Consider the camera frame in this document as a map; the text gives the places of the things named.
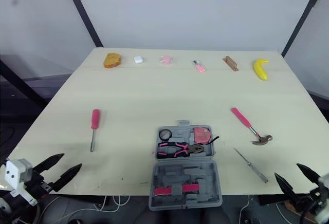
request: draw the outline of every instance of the pliers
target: pliers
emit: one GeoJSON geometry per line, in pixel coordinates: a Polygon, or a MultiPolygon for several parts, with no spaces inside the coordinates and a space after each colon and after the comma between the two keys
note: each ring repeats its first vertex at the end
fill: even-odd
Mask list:
{"type": "Polygon", "coordinates": [[[191,153],[201,153],[204,151],[204,147],[199,144],[189,145],[188,143],[177,143],[177,142],[162,142],[158,144],[158,147],[165,147],[165,146],[172,146],[178,147],[178,150],[175,153],[165,153],[165,152],[158,152],[157,158],[176,158],[176,157],[187,157],[190,156],[191,153]]]}

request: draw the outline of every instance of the pink screwdriver handle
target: pink screwdriver handle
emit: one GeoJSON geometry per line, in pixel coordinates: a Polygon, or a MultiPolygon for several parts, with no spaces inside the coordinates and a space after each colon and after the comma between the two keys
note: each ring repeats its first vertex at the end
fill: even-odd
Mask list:
{"type": "Polygon", "coordinates": [[[99,109],[94,109],[92,116],[92,129],[97,129],[98,123],[99,123],[99,109]]]}
{"type": "Polygon", "coordinates": [[[248,128],[251,128],[251,124],[250,122],[242,115],[242,113],[240,113],[240,111],[236,108],[236,107],[233,107],[231,109],[232,113],[235,114],[235,116],[238,117],[238,119],[248,128]]]}

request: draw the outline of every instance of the awl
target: awl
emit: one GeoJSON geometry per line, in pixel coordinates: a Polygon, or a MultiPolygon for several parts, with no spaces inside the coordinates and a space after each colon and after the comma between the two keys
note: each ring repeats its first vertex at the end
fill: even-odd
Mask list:
{"type": "Polygon", "coordinates": [[[248,166],[260,177],[260,179],[264,182],[267,183],[268,179],[254,166],[250,161],[248,161],[239,151],[237,151],[236,148],[234,148],[236,152],[247,162],[248,166]]]}
{"type": "Polygon", "coordinates": [[[95,135],[95,130],[98,128],[98,123],[99,123],[99,109],[94,109],[92,116],[93,138],[92,138],[92,143],[90,145],[90,151],[94,151],[95,148],[94,135],[95,135]]]}

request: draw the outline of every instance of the hammer head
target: hammer head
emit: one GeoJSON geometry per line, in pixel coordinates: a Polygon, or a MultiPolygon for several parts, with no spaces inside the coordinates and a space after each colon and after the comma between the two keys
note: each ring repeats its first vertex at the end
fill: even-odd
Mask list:
{"type": "Polygon", "coordinates": [[[271,135],[267,135],[266,137],[259,137],[258,141],[253,141],[252,144],[254,145],[264,145],[267,144],[268,141],[271,141],[273,137],[271,135]]]}

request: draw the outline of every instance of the hammer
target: hammer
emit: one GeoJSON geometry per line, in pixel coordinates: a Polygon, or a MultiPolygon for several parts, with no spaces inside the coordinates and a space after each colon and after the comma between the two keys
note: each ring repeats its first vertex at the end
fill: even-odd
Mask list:
{"type": "Polygon", "coordinates": [[[265,137],[261,137],[258,132],[255,131],[254,128],[252,128],[250,122],[240,113],[240,111],[234,107],[231,109],[232,113],[234,113],[237,118],[246,126],[248,127],[255,135],[258,137],[258,141],[253,141],[252,144],[254,145],[264,145],[267,144],[268,141],[271,141],[273,137],[271,135],[267,135],[265,137]]]}

